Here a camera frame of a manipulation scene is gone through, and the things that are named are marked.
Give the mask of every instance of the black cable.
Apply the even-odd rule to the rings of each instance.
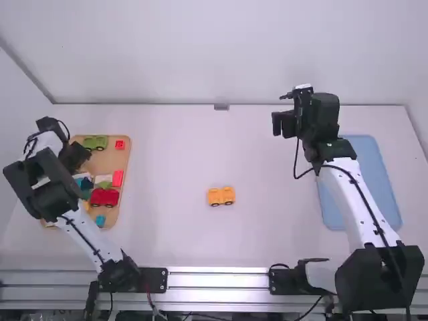
[[[60,119],[56,119],[54,118],[57,122],[59,122],[60,124],[62,124],[62,126],[64,126],[64,128],[67,130],[67,140],[70,140],[70,131],[68,130],[68,127],[66,124],[64,124],[64,122]]]
[[[182,319],[181,321],[186,321],[187,320],[187,318],[189,317],[189,316],[191,316],[192,315],[192,311],[190,311],[188,314],[186,314],[186,316],[185,316],[185,318],[184,319]]]
[[[104,259],[102,258],[102,256],[100,255],[100,250],[96,249],[91,242],[89,242],[89,240],[85,237],[85,235],[83,235],[83,233],[78,229],[78,227],[76,226],[76,224],[73,223],[73,219],[69,219],[68,217],[61,215],[61,218],[65,219],[67,224],[71,225],[73,227],[73,229],[77,232],[77,234],[85,241],[86,244],[88,244],[88,246],[91,248],[92,253],[94,255],[98,256],[98,259],[100,259],[101,264],[104,264]]]
[[[39,141],[38,137],[33,137],[32,139],[27,140],[27,142],[25,143],[25,146],[24,146],[24,154],[25,154],[25,152],[27,152],[27,148],[28,148],[29,144],[31,142],[33,142],[33,144],[31,145],[29,152],[26,154],[25,160],[27,160],[31,156],[31,154],[33,154],[33,151],[34,151],[35,146],[37,145],[38,141]]]
[[[306,171],[304,171],[302,174],[300,174],[299,176],[296,176],[296,164],[297,164],[297,157],[298,157],[298,147],[299,147],[299,138],[296,144],[296,155],[294,158],[294,168],[293,168],[293,177],[295,179],[301,179],[304,175],[308,174],[309,172],[314,170],[314,167],[312,167],[311,169],[308,169]],[[398,279],[399,279],[399,283],[401,285],[401,290],[402,290],[402,295],[403,295],[403,299],[405,301],[405,309],[406,309],[406,321],[411,321],[411,313],[410,313],[410,306],[409,303],[407,301],[407,297],[406,297],[406,293],[405,293],[405,289],[404,289],[404,280],[403,277],[401,276],[401,272],[400,272],[400,267],[395,259],[395,257],[393,256],[393,253],[391,251],[391,247],[388,244],[388,241],[384,235],[384,231],[382,230],[381,226],[379,225],[379,222],[377,220],[377,218],[375,217],[375,214],[373,213],[373,210],[370,207],[370,204],[368,204],[368,201],[364,195],[364,193],[362,192],[360,186],[358,185],[357,180],[352,176],[352,174],[350,172],[348,172],[347,170],[343,169],[342,167],[339,166],[335,166],[335,165],[329,165],[329,164],[325,164],[325,165],[321,165],[321,167],[324,168],[331,168],[331,169],[336,169],[337,171],[340,171],[342,173],[344,173],[346,176],[348,176],[348,178],[350,179],[350,183],[353,184],[356,188],[356,190],[358,191],[358,194],[360,195],[364,205],[367,208],[368,213],[370,214],[371,219],[373,220],[373,224],[376,227],[376,231],[377,233],[380,235],[383,244],[385,245],[385,248],[388,251],[388,255],[391,258],[391,261],[393,263],[394,269],[396,274],[398,275]]]
[[[113,312],[113,293],[110,292],[110,310],[108,311],[107,320],[110,319],[112,312]]]
[[[210,316],[208,314],[202,314],[202,313],[194,313],[191,312],[192,316],[202,316],[203,318],[208,318],[208,319],[212,319],[212,320],[218,320],[218,321],[231,321],[230,319],[226,319],[226,318],[219,318],[218,316]]]
[[[272,268],[276,268],[277,266],[279,266],[281,268],[290,269],[290,267],[287,264],[284,264],[284,263],[275,263],[275,264],[272,264],[270,266],[269,271],[272,270]]]
[[[303,313],[301,316],[299,316],[297,319],[294,319],[293,321],[300,321],[301,319],[303,319],[305,316],[307,316],[309,313],[311,313],[313,311],[313,309],[318,305],[318,303],[320,303],[321,299],[324,297],[324,295],[320,296],[315,303],[310,307],[310,309],[308,311],[306,311],[305,313]]]

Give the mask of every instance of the orange toy car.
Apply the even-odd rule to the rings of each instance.
[[[232,205],[235,202],[235,190],[233,187],[208,190],[208,204],[217,207],[221,204]]]

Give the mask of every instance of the table surface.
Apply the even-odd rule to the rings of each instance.
[[[313,174],[292,178],[296,141],[272,136],[271,112],[289,108],[71,105],[52,115],[72,134],[131,137],[121,215],[103,234],[138,265],[168,267],[166,294],[153,296],[158,308],[303,312],[316,298],[270,295],[268,267],[348,256],[346,234],[322,224]],[[405,108],[345,106],[340,125],[342,134],[376,138],[403,219],[398,233],[428,253],[428,166]],[[306,168],[301,155],[298,172]],[[236,203],[209,207],[207,190],[224,185],[235,187]],[[82,309],[95,277],[67,235],[44,229],[17,204],[1,242],[1,309]],[[424,275],[412,313],[428,313],[427,289]],[[108,294],[97,307],[109,309]],[[114,309],[150,306],[144,294],[125,293],[114,295]]]
[[[272,136],[271,112],[290,106],[58,106],[72,134],[132,139],[121,214],[103,234],[139,265],[268,267],[348,256],[346,234],[322,224],[310,174],[293,180],[295,139]],[[428,166],[405,108],[343,106],[341,134],[376,138],[397,199],[405,244],[428,253]],[[298,172],[308,168],[302,153]],[[236,203],[211,208],[206,193],[230,185]],[[87,270],[67,235],[46,230],[20,204],[1,244],[1,269]]]

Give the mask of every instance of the wire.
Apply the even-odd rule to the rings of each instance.
[[[153,318],[152,319],[154,320],[156,316],[160,316],[163,320],[168,321],[168,316],[165,315],[163,311],[158,310],[158,308],[153,303],[152,296],[150,294],[150,287],[148,286],[148,284],[146,284],[146,293],[147,293],[148,304],[150,305],[150,307],[152,308],[152,311],[153,311]]]
[[[275,264],[272,264],[270,266],[269,271],[272,270],[272,268],[276,268],[277,266],[280,266],[281,268],[290,269],[290,267],[287,264],[284,264],[284,263],[275,263]]]
[[[104,259],[102,258],[102,256],[100,255],[100,250],[96,249],[91,242],[89,242],[89,240],[85,237],[85,235],[83,235],[83,233],[78,229],[78,227],[76,226],[76,224],[73,223],[73,219],[69,219],[68,217],[64,216],[64,215],[60,215],[61,218],[65,219],[67,224],[71,225],[73,227],[73,229],[77,232],[77,234],[85,241],[86,244],[88,244],[88,246],[91,248],[92,252],[94,253],[94,255],[98,256],[98,259],[100,259],[101,264],[104,264]]]
[[[312,167],[311,169],[308,169],[306,171],[304,171],[302,174],[296,176],[296,164],[297,164],[297,157],[298,157],[298,147],[299,147],[299,138],[296,144],[296,155],[294,157],[294,168],[293,168],[293,177],[294,179],[301,179],[304,175],[308,174],[309,172],[313,171],[315,168]],[[352,174],[350,172],[348,172],[347,170],[343,169],[342,167],[339,166],[335,166],[335,165],[329,165],[329,164],[324,164],[321,165],[321,167],[324,168],[331,168],[331,169],[336,169],[337,171],[340,171],[342,173],[344,173],[346,176],[348,176],[348,178],[350,179],[350,183],[353,184],[356,188],[356,190],[358,191],[358,194],[360,195],[364,205],[367,208],[368,213],[370,214],[371,219],[373,220],[373,224],[376,227],[376,231],[379,234],[379,236],[382,239],[382,242],[385,245],[385,248],[387,249],[388,255],[391,258],[391,261],[393,263],[394,269],[396,274],[398,275],[398,279],[399,279],[399,283],[401,285],[401,290],[402,290],[402,295],[403,295],[403,299],[405,301],[405,310],[406,310],[406,321],[411,321],[411,313],[410,313],[410,306],[409,303],[407,301],[407,297],[406,297],[406,293],[405,293],[405,289],[404,289],[404,280],[403,277],[401,276],[401,272],[400,272],[400,267],[392,253],[391,247],[388,244],[388,241],[384,235],[384,231],[382,230],[381,226],[379,225],[379,222],[375,216],[375,214],[373,213],[373,210],[370,207],[370,204],[368,204],[368,201],[364,195],[364,193],[362,192],[360,186],[358,185],[357,180],[352,176]]]
[[[218,316],[210,316],[210,315],[208,315],[208,314],[202,314],[202,313],[194,313],[194,312],[190,312],[189,314],[185,314],[186,316],[189,316],[189,315],[192,315],[192,316],[202,316],[202,317],[204,317],[204,318],[208,318],[208,319],[212,319],[212,320],[218,320],[218,321],[231,321],[230,319],[226,319],[226,318],[220,318],[220,317],[218,317]]]
[[[68,130],[68,127],[66,124],[64,124],[64,122],[60,119],[56,119],[54,118],[57,122],[59,122],[60,124],[62,124],[62,126],[64,126],[64,128],[67,130],[67,140],[70,140],[70,131]]]
[[[184,319],[182,319],[181,321],[186,321],[187,320],[187,318],[189,317],[189,316],[191,316],[192,315],[192,311],[190,311],[188,314],[186,314],[186,316],[185,316],[185,318]]]
[[[113,312],[113,293],[110,292],[110,310],[108,311],[107,321],[110,319]]]
[[[300,321],[301,319],[303,319],[305,316],[307,316],[309,313],[311,313],[313,311],[313,309],[318,305],[318,303],[320,303],[321,299],[324,297],[324,295],[320,296],[315,303],[309,308],[308,311],[306,311],[305,313],[303,313],[301,316],[299,316],[297,319],[294,319],[293,321]]]
[[[25,160],[27,160],[31,156],[31,154],[33,154],[33,151],[35,150],[35,146],[37,145],[38,141],[39,141],[38,137],[33,137],[32,139],[27,140],[27,142],[25,143],[25,146],[24,146],[24,154],[25,154],[25,152],[27,152],[27,148],[28,148],[29,144],[31,142],[33,142],[33,144],[31,145],[29,152],[26,154]]]

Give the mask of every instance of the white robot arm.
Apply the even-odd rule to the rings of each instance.
[[[290,271],[270,272],[283,275],[286,284],[303,293],[337,294],[345,312],[406,308],[409,317],[425,260],[419,247],[404,245],[387,223],[364,182],[352,145],[338,137],[338,97],[314,93],[304,84],[280,99],[285,98],[294,100],[294,109],[272,113],[274,136],[302,141],[312,165],[303,175],[314,171],[330,190],[344,219],[351,254],[345,262],[304,259]],[[294,173],[294,178],[303,175]],[[275,282],[270,275],[270,283]]]
[[[60,121],[44,117],[39,132],[28,137],[23,156],[3,174],[36,219],[45,219],[65,231],[95,265],[100,285],[109,292],[139,286],[140,270],[120,247],[102,236],[82,206],[83,195],[72,174],[91,157],[77,142],[69,144]]]

